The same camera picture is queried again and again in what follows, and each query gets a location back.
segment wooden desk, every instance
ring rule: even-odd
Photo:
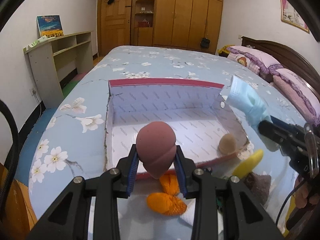
[[[37,89],[46,108],[63,101],[60,81],[75,68],[85,73],[93,68],[91,32],[73,33],[41,42],[24,50],[29,55]]]

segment metal screw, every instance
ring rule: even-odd
[[[240,181],[239,177],[237,176],[231,176],[230,177],[230,180],[233,182],[233,183],[238,183]]]
[[[204,173],[204,171],[203,171],[202,169],[195,169],[195,170],[194,170],[194,173],[195,173],[196,175],[202,175],[202,174]]]
[[[78,183],[81,183],[81,182],[82,182],[82,177],[81,177],[81,176],[74,177],[74,178],[73,178],[73,182],[74,182],[74,183],[77,183],[77,184],[78,184]]]
[[[110,170],[110,174],[112,174],[112,175],[117,175],[118,173],[119,173],[119,170],[117,168],[112,168]]]

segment gold picture frame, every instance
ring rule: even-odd
[[[281,0],[281,21],[310,33],[309,27],[287,0]]]

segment open box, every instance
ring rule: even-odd
[[[110,80],[106,170],[128,156],[139,130],[153,121],[163,121],[172,127],[176,144],[198,167],[235,157],[249,141],[232,109],[224,104],[222,88],[222,84],[190,79]],[[228,156],[217,150],[226,133],[235,136],[237,149]],[[143,177],[148,177],[148,173],[140,162],[137,178]]]

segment white wall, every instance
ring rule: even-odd
[[[223,0],[217,48],[241,45],[239,35],[287,45],[320,73],[320,44],[311,33],[281,22],[280,0]]]
[[[92,53],[96,54],[96,8],[97,0],[25,0],[0,32],[0,98],[11,110],[18,130],[38,105],[29,91],[36,85],[28,57],[23,54],[23,47],[39,37],[36,17],[60,15],[64,34],[92,31]],[[1,163],[11,144],[9,127],[1,115]]]

